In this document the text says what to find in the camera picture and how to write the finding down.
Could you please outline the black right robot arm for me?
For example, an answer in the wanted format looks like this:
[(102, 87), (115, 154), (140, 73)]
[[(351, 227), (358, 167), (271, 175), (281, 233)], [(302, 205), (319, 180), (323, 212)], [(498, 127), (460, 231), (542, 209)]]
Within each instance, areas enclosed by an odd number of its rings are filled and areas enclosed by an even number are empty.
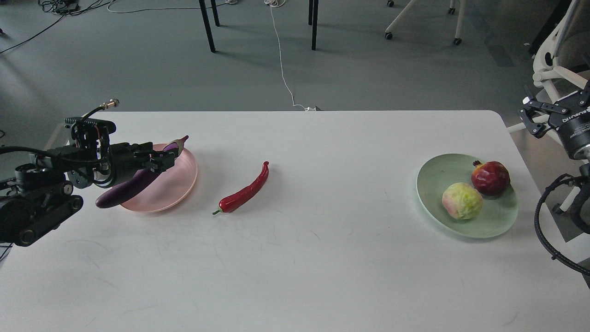
[(573, 191), (566, 199), (565, 210), (569, 212), (572, 223), (583, 233), (589, 233), (589, 223), (582, 216), (582, 208), (589, 201), (589, 151), (590, 151), (590, 112), (589, 81), (582, 78), (582, 86), (565, 97), (559, 97), (554, 103), (538, 101), (531, 94), (523, 101), (519, 111), (523, 127), (534, 137), (542, 138), (552, 131), (557, 141), (562, 143), (567, 156), (572, 160), (584, 160), (579, 167), (579, 176), (562, 174), (556, 178), (542, 193), (534, 212), (534, 229), (541, 245), (548, 251), (551, 259), (584, 275), (589, 269), (561, 254), (544, 235), (540, 227), (540, 208), (549, 194), (560, 186), (568, 185)]

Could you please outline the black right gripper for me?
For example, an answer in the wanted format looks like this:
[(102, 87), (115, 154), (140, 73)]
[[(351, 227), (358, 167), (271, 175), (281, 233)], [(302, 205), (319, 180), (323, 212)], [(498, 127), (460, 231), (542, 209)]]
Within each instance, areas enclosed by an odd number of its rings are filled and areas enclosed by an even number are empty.
[(562, 101), (551, 102), (548, 97), (536, 97), (524, 85), (525, 98), (519, 111), (523, 126), (535, 138), (542, 138), (554, 130), (573, 160), (588, 160), (590, 145), (590, 80), (577, 92), (571, 105)]

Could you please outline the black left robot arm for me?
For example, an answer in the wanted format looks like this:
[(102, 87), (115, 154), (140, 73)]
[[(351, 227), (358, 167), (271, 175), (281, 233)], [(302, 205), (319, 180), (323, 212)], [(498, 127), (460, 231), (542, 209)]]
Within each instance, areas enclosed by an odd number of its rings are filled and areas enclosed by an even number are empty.
[(111, 143), (116, 125), (93, 115), (118, 104), (111, 100), (86, 115), (66, 118), (72, 140), (68, 145), (49, 150), (1, 147), (2, 154), (29, 154), (27, 164), (17, 166), (13, 177), (1, 181), (2, 260), (12, 247), (30, 246), (79, 212), (83, 198), (74, 189), (105, 188), (95, 205), (112, 208), (140, 194), (174, 166), (186, 137), (160, 149), (151, 142)]

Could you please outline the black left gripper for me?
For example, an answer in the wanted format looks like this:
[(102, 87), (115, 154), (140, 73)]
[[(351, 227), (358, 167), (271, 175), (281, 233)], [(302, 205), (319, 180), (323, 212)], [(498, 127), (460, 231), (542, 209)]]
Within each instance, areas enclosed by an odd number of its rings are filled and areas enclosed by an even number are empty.
[(152, 142), (116, 143), (109, 147), (109, 175), (104, 187), (124, 183), (139, 170), (162, 173), (173, 167), (178, 154), (175, 151), (155, 151)]

